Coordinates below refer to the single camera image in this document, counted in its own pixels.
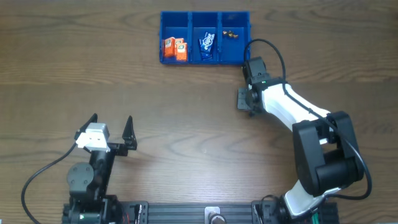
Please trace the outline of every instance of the blue packet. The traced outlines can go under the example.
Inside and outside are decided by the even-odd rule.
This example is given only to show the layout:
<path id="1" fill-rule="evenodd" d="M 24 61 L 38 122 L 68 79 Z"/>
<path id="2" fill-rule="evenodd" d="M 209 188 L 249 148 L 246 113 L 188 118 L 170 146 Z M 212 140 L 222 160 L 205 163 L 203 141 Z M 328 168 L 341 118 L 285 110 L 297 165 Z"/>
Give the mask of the blue packet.
<path id="1" fill-rule="evenodd" d="M 211 34 L 206 32 L 205 38 L 203 40 L 199 39 L 200 54 L 202 60 L 212 59 L 211 48 L 214 44 L 216 34 Z"/>

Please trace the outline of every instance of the table top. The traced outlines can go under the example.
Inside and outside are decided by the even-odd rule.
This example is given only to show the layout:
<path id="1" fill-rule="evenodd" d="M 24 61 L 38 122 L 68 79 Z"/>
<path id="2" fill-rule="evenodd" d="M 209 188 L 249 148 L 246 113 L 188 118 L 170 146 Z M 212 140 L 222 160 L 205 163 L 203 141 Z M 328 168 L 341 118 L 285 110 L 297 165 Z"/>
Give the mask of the table top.
<path id="1" fill-rule="evenodd" d="M 159 63 L 160 11 L 251 12 L 252 38 L 282 52 L 308 101 L 347 112 L 373 177 L 362 201 L 336 200 L 342 223 L 398 221 L 398 5 L 395 1 L 0 2 L 0 220 L 30 223 L 25 181 L 64 154 L 93 113 L 122 141 L 132 115 L 138 150 L 115 160 L 108 193 L 149 202 L 250 202 L 297 181 L 292 133 L 271 114 L 236 109 L 235 66 Z M 255 43 L 273 76 L 272 49 Z M 75 149 L 29 185 L 42 223 L 60 223 Z M 343 191 L 359 195 L 366 181 Z"/>

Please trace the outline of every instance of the orange snack package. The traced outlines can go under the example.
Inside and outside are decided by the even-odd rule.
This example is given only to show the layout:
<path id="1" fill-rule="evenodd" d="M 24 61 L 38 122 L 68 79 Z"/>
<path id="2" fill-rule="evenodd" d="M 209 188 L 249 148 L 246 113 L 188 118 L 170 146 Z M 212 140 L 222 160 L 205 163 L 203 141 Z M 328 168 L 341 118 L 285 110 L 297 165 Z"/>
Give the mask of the orange snack package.
<path id="1" fill-rule="evenodd" d="M 183 61 L 186 62 L 188 59 L 188 50 L 187 50 L 187 43 L 181 43 L 177 44 L 177 53 L 176 53 L 176 59 L 178 61 Z"/>
<path id="2" fill-rule="evenodd" d="M 173 57 L 175 50 L 175 38 L 167 38 L 164 40 L 164 43 L 164 57 Z"/>
<path id="3" fill-rule="evenodd" d="M 175 39 L 175 49 L 174 49 L 174 55 L 177 56 L 177 44 L 184 43 L 184 38 L 176 38 Z"/>

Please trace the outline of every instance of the wooden table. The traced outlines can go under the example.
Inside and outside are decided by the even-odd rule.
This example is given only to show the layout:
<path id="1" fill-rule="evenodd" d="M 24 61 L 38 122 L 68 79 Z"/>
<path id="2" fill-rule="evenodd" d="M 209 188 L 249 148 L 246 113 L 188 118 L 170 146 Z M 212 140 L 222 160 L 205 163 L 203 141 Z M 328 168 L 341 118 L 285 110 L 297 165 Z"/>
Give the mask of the wooden table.
<path id="1" fill-rule="evenodd" d="M 252 37 L 282 52 L 297 93 L 351 115 L 373 175 L 372 195 L 337 200 L 342 223 L 398 221 L 398 4 L 396 1 L 0 2 L 0 219 L 30 223 L 21 189 L 64 154 L 93 113 L 121 141 L 134 120 L 136 152 L 114 163 L 109 194 L 149 202 L 250 202 L 297 180 L 291 132 L 273 115 L 236 109 L 234 66 L 159 63 L 159 13 L 251 11 Z M 254 44 L 273 76 L 271 48 Z M 39 175 L 26 200 L 60 223 L 66 176 L 89 155 L 75 149 Z M 344 194 L 359 195 L 366 181 Z"/>

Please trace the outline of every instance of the blue bin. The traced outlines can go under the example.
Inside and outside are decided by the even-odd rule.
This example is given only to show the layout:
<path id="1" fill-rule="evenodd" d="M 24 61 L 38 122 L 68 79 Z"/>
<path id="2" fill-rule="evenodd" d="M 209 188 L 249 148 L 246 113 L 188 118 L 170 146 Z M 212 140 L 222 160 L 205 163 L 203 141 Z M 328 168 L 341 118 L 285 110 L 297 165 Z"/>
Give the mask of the blue bin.
<path id="1" fill-rule="evenodd" d="M 159 59 L 163 64 L 197 64 L 197 65 L 241 65 L 243 51 L 250 37 L 250 12 L 174 12 L 160 13 Z M 223 36 L 223 31 L 233 31 L 237 39 Z M 203 39 L 205 32 L 216 34 L 211 60 L 202 60 L 198 40 Z M 179 62 L 175 57 L 164 57 L 163 40 L 184 38 L 188 44 L 188 60 Z M 250 48 L 246 55 L 250 58 Z"/>

